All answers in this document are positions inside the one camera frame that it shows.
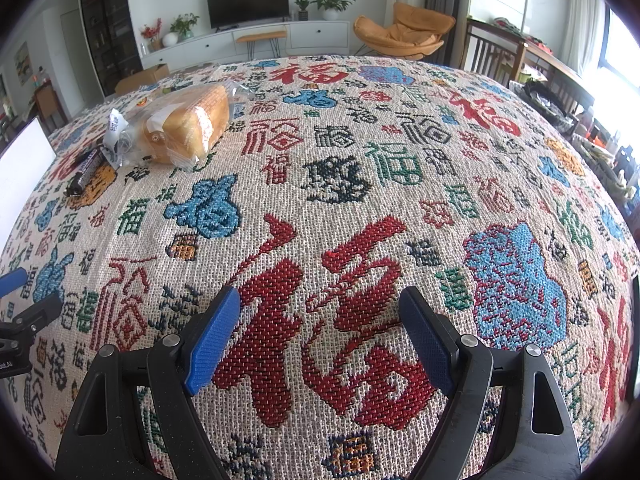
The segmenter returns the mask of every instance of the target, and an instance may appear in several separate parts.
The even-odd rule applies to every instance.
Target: bedspread
[[[75,156],[103,134],[101,105],[57,131],[58,158],[0,260],[27,284],[0,317],[47,294],[58,320],[33,370],[4,381],[25,436],[51,463],[101,345],[179,332],[222,285],[239,326],[194,397],[232,478],[404,478],[445,399],[398,319],[416,285],[460,333],[548,359],[583,463],[612,433],[630,348],[638,250],[593,173],[553,128],[484,76],[375,57],[261,60],[173,76],[255,92],[206,160],[102,166],[66,198]],[[158,471],[172,475],[151,394],[140,390]],[[492,388],[466,473],[495,424]]]

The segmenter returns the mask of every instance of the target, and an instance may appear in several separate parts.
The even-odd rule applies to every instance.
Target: television
[[[207,0],[211,28],[289,16],[289,0]]]

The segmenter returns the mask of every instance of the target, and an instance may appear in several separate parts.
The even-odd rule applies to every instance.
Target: white screen
[[[40,121],[35,118],[0,156],[0,247],[4,249],[15,221],[47,168],[55,160]]]

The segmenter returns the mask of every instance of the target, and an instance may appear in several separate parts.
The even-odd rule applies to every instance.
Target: screw
[[[539,357],[539,355],[542,354],[542,350],[538,345],[528,344],[525,350],[527,351],[527,354],[533,357]]]
[[[98,354],[100,354],[101,357],[109,357],[110,355],[112,355],[114,352],[116,351],[116,347],[113,345],[103,345],[99,350],[98,350]]]
[[[474,346],[478,346],[478,338],[471,334],[465,334],[460,338],[460,342],[464,346],[468,346],[469,348],[473,348]]]
[[[169,334],[162,338],[164,346],[176,346],[180,342],[180,336],[177,334]]]

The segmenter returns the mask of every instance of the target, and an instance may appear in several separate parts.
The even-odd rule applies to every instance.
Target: snack wrapper
[[[148,161],[190,171],[225,131],[234,107],[252,93],[231,80],[193,85],[109,116],[102,152],[114,168]]]

